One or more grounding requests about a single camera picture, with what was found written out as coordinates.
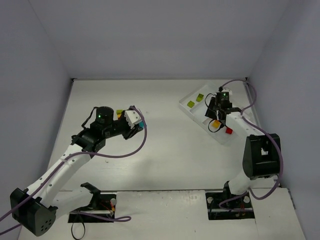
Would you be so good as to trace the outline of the small yellow brick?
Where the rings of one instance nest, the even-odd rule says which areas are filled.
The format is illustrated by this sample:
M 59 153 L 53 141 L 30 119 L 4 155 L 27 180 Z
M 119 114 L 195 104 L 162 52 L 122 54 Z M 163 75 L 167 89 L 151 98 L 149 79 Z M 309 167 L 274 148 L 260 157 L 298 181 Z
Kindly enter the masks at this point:
M 211 126 L 215 129 L 218 129 L 220 127 L 221 123 L 218 120 L 214 120 L 211 124 Z

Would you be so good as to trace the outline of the green curved brick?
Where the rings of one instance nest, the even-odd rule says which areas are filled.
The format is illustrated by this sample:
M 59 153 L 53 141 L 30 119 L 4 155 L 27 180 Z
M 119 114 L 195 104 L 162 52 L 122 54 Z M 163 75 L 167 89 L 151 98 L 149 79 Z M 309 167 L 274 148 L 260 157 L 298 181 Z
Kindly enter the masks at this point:
M 201 102 L 203 99 L 204 99 L 204 95 L 201 94 L 201 93 L 199 93 L 199 94 L 197 95 L 197 97 L 196 97 L 196 101 L 197 101 L 198 103 Z

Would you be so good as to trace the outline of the red curved brick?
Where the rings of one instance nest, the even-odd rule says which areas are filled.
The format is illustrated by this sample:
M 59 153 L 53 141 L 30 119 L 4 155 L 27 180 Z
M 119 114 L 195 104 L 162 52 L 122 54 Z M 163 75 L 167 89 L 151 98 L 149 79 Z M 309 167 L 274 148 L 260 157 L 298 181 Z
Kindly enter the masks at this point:
M 227 127 L 225 130 L 225 133 L 231 135 L 233 133 L 233 130 L 231 128 Z

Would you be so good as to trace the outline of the small teal brick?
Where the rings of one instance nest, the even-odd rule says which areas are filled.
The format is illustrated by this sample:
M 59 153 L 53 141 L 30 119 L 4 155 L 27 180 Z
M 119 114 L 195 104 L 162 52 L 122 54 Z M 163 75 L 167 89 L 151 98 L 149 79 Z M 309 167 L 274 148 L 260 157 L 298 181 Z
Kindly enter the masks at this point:
M 141 121 L 141 122 L 139 123 L 139 127 L 140 127 L 140 128 L 142 128 L 142 129 L 145 127 L 145 125 L 144 125 L 144 122 L 143 122 L 143 121 Z

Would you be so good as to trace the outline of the green square brick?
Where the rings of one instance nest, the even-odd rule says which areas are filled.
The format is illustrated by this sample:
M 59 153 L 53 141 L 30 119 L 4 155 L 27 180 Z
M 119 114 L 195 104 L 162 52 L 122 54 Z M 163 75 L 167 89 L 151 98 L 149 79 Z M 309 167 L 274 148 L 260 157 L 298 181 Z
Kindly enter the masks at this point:
M 192 108 L 195 106 L 195 103 L 190 100 L 190 101 L 187 103 L 187 106 L 188 106 L 190 109 L 192 109 Z

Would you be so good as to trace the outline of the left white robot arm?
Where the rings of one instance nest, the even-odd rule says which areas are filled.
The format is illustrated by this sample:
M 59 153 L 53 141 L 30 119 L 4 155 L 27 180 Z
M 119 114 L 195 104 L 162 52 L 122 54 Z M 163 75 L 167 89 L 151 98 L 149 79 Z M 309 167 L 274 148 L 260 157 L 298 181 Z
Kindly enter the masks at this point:
M 114 119 L 114 110 L 107 106 L 94 107 L 95 119 L 87 120 L 82 130 L 71 137 L 63 155 L 34 183 L 25 189 L 16 188 L 10 194 L 9 214 L 36 237 L 44 235 L 60 216 L 82 207 L 95 208 L 101 191 L 85 182 L 66 197 L 58 197 L 62 187 L 93 157 L 102 157 L 99 151 L 110 138 L 122 136 L 125 140 L 147 131 L 143 115 L 135 106 L 122 110 Z

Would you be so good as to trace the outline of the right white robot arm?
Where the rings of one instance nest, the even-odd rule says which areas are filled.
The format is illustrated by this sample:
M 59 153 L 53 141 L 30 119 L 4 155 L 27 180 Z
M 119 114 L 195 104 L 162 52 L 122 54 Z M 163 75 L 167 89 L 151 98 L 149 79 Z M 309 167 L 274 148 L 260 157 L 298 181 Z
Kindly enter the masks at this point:
M 280 177 L 284 170 L 280 137 L 267 133 L 244 116 L 244 111 L 233 106 L 228 91 L 212 95 L 205 116 L 210 118 L 208 131 L 225 131 L 245 139 L 241 168 L 237 176 L 225 184 L 231 196 L 250 191 L 260 178 Z

